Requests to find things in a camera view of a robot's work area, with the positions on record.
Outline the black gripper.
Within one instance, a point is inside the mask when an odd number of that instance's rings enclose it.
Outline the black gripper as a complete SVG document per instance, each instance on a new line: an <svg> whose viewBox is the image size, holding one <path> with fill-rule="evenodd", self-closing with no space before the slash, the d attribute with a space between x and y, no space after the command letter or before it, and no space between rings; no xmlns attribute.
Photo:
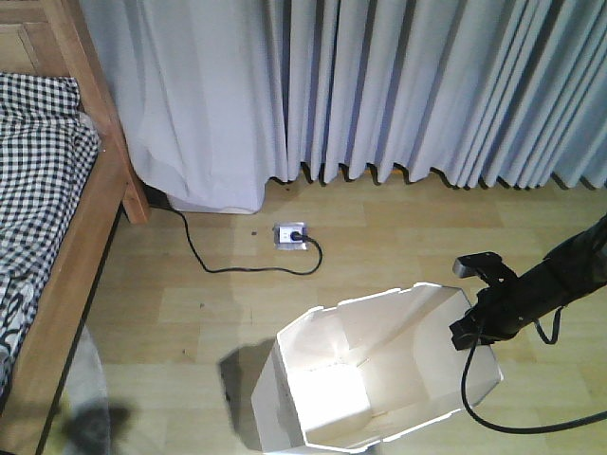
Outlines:
<svg viewBox="0 0 607 455"><path fill-rule="evenodd" d="M473 346L488 346L514 338L517 332L508 332L504 310L505 292L498 287L486 287L477 293L477 302L465 315L450 325L451 343L456 351Z"/></svg>

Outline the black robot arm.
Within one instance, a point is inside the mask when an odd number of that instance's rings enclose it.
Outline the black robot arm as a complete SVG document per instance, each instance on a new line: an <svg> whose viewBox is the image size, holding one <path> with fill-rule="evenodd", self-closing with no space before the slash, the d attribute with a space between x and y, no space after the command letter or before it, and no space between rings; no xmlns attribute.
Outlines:
<svg viewBox="0 0 607 455"><path fill-rule="evenodd" d="M476 304L450 325L454 348L510 340L530 323L606 285L606 219L553 248L521 276L495 252L460 256L453 272L487 284Z"/></svg>

